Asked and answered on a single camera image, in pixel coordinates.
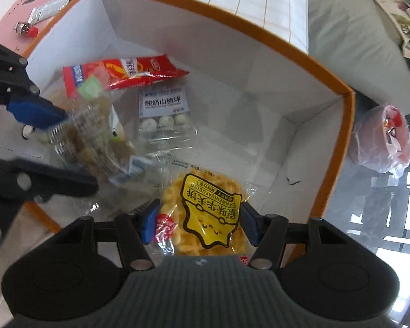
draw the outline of glass table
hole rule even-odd
[[[357,94],[355,120],[374,106]],[[410,327],[410,166],[394,179],[348,156],[324,218],[396,271],[400,292],[389,316]]]

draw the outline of product label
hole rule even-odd
[[[189,171],[190,169],[195,169],[197,171],[200,171],[201,173],[205,173],[205,174],[208,174],[210,176],[215,176],[215,174],[213,172],[211,172],[207,169],[202,169],[199,166],[187,163],[187,162],[179,160],[179,159],[173,159],[171,161],[171,165],[181,167],[183,169],[186,169],[187,171]]]
[[[156,230],[154,241],[163,242],[168,241],[176,229],[177,224],[171,219],[169,215],[160,213],[156,218]]]
[[[133,180],[137,175],[144,172],[145,168],[152,165],[152,161],[144,156],[130,156],[127,169],[120,169],[109,178],[109,181],[116,186],[121,186],[127,181]]]
[[[84,82],[82,66],[81,65],[73,66],[72,75],[73,75],[74,84],[76,85],[76,87],[79,87]]]
[[[136,59],[120,59],[120,62],[129,77],[136,77],[138,73],[143,71],[143,66],[140,65],[139,68]]]
[[[140,94],[140,118],[161,117],[184,112],[188,112],[188,103],[183,88],[163,91],[146,90]]]
[[[244,266],[247,266],[247,263],[248,263],[247,256],[241,256],[240,261],[243,263]]]
[[[90,101],[99,97],[100,93],[103,92],[103,85],[94,75],[91,75],[85,82],[80,84],[77,91],[84,99]]]
[[[230,194],[193,174],[187,174],[181,189],[186,211],[184,230],[195,234],[202,246],[229,247],[237,229],[242,195]]]

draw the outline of snack bag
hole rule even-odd
[[[188,141],[197,131],[190,119],[186,79],[142,88],[138,103],[139,141],[147,153],[191,147]]]
[[[256,189],[176,159],[168,169],[154,239],[162,253],[237,254],[247,262],[254,249],[239,225],[239,208]]]
[[[98,181],[121,186],[142,176],[152,161],[124,137],[112,100],[104,92],[107,72],[96,70],[78,89],[69,118],[44,138],[66,164],[83,166]]]
[[[156,57],[106,59],[67,66],[63,68],[63,74],[68,97],[74,97],[77,88],[100,67],[109,73],[109,90],[147,86],[188,74],[185,70],[176,68],[165,54]]]

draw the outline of sofa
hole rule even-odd
[[[410,113],[402,40],[373,0],[309,0],[309,54],[353,89]]]

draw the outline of red snack package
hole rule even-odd
[[[147,86],[156,81],[178,78],[188,72],[176,68],[167,55],[156,57],[106,59],[94,63],[67,66],[63,68],[67,96],[75,97],[76,89],[98,67],[105,68],[110,75],[108,89]]]

